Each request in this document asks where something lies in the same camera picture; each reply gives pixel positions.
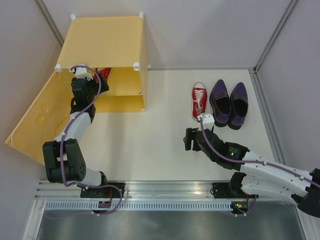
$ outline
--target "gray wall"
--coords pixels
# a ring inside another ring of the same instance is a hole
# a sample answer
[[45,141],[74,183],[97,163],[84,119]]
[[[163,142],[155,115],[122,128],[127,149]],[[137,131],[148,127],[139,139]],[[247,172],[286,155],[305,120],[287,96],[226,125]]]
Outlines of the gray wall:
[[253,67],[290,0],[43,2],[63,37],[71,14],[137,16],[143,12],[151,67],[172,69]]
[[260,70],[285,161],[310,171],[320,168],[319,13],[319,0],[299,1]]
[[19,240],[44,167],[4,142],[33,102],[59,56],[33,0],[0,3],[0,233]]

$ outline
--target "white floor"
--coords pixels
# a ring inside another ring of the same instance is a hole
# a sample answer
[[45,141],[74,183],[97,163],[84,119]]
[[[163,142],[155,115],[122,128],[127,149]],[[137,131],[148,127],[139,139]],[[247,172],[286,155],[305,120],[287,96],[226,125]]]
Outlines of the white floor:
[[[186,128],[199,126],[191,117],[192,87],[202,82],[209,97],[219,79],[229,94],[243,82],[249,108],[240,130],[226,126],[215,127],[214,132],[273,160],[247,70],[170,70],[149,71],[146,112],[96,114],[80,143],[87,167],[103,171],[109,181],[229,180],[233,171],[211,162],[201,151],[185,151],[183,142]],[[212,113],[209,98],[206,107]]]

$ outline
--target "shoe sole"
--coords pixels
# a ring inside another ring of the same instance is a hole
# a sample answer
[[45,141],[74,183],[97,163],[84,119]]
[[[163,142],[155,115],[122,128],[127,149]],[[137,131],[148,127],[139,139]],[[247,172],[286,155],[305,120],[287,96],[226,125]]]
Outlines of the shoe sole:
[[229,128],[231,128],[233,130],[239,130],[242,125],[236,126],[236,125],[233,125],[231,122],[228,122],[228,126],[229,126]]

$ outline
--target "shoe pair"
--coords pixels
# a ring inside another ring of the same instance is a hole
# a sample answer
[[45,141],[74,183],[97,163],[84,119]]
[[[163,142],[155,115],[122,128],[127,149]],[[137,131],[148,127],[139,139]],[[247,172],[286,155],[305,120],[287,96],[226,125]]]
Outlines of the shoe pair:
[[[207,91],[205,86],[198,82],[192,90],[193,112],[197,116],[206,111]],[[225,82],[220,79],[214,85],[210,98],[213,109],[214,124],[217,127],[225,127],[227,124],[231,129],[239,130],[244,124],[248,112],[248,94],[245,85],[239,82],[229,97]]]

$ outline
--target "shoe rack door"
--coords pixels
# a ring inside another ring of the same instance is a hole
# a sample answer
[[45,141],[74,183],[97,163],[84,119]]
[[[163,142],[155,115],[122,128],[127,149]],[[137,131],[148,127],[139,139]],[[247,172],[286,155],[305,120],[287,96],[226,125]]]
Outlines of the shoe rack door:
[[66,126],[72,96],[55,71],[5,143],[44,164],[42,146],[53,141]]

